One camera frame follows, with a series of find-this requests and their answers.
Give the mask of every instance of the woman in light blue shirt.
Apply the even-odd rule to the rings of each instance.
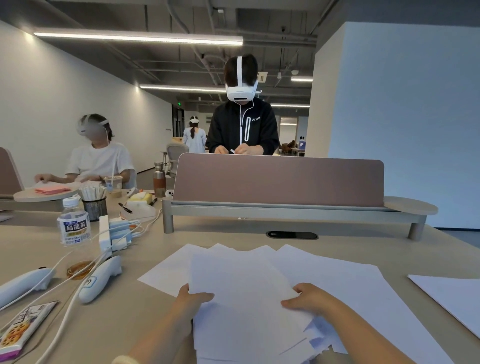
[[[190,153],[205,153],[205,142],[207,135],[205,130],[198,127],[198,118],[190,118],[190,128],[183,132],[183,143],[187,145]]]

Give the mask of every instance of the black jacket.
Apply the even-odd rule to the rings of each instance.
[[[240,140],[240,105],[228,101],[215,109],[206,141],[210,153],[214,153],[218,146],[224,146],[230,151],[241,143],[246,143],[250,146],[260,145],[264,149],[264,155],[272,155],[280,142],[275,114],[270,104],[256,97],[243,105],[241,110],[246,112]]]

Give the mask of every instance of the mesh pen holder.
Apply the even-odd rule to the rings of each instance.
[[[95,201],[82,201],[84,202],[84,208],[85,211],[88,212],[90,221],[99,221],[100,216],[108,215],[106,197]]]

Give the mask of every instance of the ceiling light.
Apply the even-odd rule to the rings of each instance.
[[[295,76],[291,80],[295,82],[313,82],[313,77]]]
[[[270,106],[273,108],[309,108],[310,107],[310,105],[296,105],[296,104],[270,104]]]
[[[168,85],[139,85],[139,87],[147,90],[202,92],[207,94],[224,94],[227,92],[226,89],[223,87],[194,87],[194,86],[168,86]]]
[[[175,34],[152,32],[125,32],[113,30],[36,28],[34,35],[47,38],[121,40],[130,42],[157,42],[176,44],[213,44],[218,46],[242,46],[241,36],[217,36],[200,34]]]

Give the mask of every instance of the bottle cap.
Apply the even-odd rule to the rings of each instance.
[[[70,207],[77,207],[79,204],[79,199],[75,196],[67,197],[63,199],[63,207],[70,208]]]

